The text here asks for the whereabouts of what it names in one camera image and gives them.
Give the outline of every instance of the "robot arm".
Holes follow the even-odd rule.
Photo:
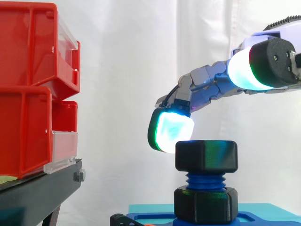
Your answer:
[[[190,114],[211,100],[301,89],[301,54],[296,54],[301,52],[300,31],[301,18],[288,17],[246,38],[231,59],[182,76],[156,103],[148,132],[151,147],[173,153],[177,141],[190,139]]]

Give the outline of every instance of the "cable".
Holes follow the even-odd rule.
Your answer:
[[[168,104],[168,100],[170,99],[171,95],[179,88],[179,85],[176,85],[166,96],[166,98],[162,101],[162,107],[166,107]]]

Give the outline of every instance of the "black bolt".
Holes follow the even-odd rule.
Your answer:
[[[177,218],[197,225],[229,224],[238,215],[238,196],[222,176],[238,169],[234,141],[194,140],[176,144],[175,167],[188,185],[174,192]]]

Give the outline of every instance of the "yellow cloth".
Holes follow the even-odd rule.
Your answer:
[[[12,176],[0,176],[0,185],[13,180],[17,180],[17,178]]]

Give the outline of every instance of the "black clamp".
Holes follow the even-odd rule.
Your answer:
[[[127,216],[117,213],[110,217],[110,226],[144,226],[139,222],[128,218]]]

